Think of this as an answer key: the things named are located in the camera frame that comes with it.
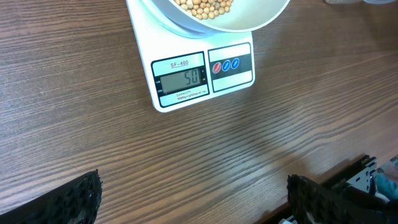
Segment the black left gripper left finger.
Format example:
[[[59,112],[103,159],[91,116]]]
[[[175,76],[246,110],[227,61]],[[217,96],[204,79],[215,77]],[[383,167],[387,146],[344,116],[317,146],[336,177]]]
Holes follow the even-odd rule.
[[[94,223],[103,182],[98,170],[87,172],[1,215],[1,224]]]

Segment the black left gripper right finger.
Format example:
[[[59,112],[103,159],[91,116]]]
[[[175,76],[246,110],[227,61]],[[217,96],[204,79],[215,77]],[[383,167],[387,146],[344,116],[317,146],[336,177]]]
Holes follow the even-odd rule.
[[[297,223],[392,223],[391,202],[350,184],[328,189],[294,174],[288,176],[287,190],[288,202]]]

